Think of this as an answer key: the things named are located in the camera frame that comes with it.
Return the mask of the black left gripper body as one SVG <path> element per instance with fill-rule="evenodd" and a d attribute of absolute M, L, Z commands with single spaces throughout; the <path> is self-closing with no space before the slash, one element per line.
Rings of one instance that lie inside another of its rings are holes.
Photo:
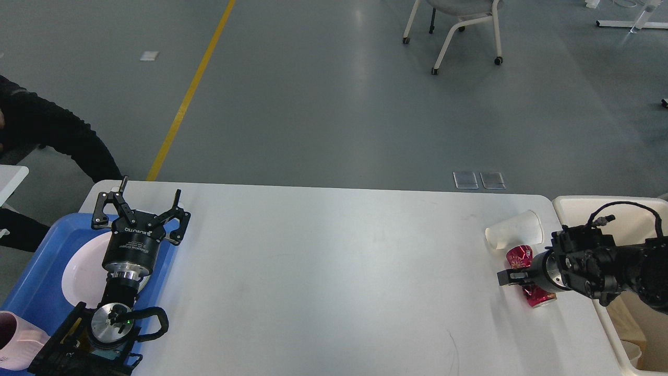
<path fill-rule="evenodd" d="M 135 226 L 126 219 L 112 222 L 111 237 L 102 260 L 102 267 L 112 277 L 142 280 L 150 276 L 157 262 L 160 242 L 165 237 L 162 226 L 151 227 L 136 220 Z"/>

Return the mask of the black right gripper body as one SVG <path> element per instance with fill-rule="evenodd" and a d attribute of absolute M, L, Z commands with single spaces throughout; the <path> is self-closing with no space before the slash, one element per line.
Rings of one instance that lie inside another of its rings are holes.
<path fill-rule="evenodd" d="M 569 288 L 563 283 L 553 250 L 546 250 L 533 258 L 528 269 L 528 277 L 546 292 L 566 292 Z"/>

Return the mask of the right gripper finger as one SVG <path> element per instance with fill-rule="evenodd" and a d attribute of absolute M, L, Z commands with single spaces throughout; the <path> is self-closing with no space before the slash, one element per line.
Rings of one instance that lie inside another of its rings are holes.
<path fill-rule="evenodd" d="M 527 286 L 534 284 L 534 272 L 528 267 L 504 269 L 497 273 L 500 286 Z"/>

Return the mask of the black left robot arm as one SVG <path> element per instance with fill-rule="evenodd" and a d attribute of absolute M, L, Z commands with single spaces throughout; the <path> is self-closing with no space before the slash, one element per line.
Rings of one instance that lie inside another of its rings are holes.
<path fill-rule="evenodd" d="M 127 178 L 118 190 L 99 193 L 92 229 L 107 229 L 110 240 L 102 259 L 105 289 L 97 307 L 78 303 L 43 345 L 27 371 L 36 375 L 131 375 L 143 356 L 137 344 L 169 330 L 161 307 L 140 302 L 140 284 L 164 271 L 166 245 L 184 240 L 191 215 L 180 205 L 161 214 L 133 209 L 124 199 Z"/>

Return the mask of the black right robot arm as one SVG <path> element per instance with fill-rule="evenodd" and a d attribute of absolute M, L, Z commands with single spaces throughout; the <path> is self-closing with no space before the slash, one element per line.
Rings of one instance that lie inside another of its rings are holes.
<path fill-rule="evenodd" d="M 537 285 L 546 292 L 575 291 L 608 306 L 621 292 L 632 291 L 660 313 L 667 312 L 666 236 L 662 219 L 651 207 L 640 204 L 654 216 L 656 235 L 642 244 L 618 246 L 601 227 L 615 216 L 601 212 L 615 205 L 606 203 L 594 211 L 584 225 L 563 225 L 554 231 L 551 245 L 530 266 L 498 272 L 499 285 Z"/>

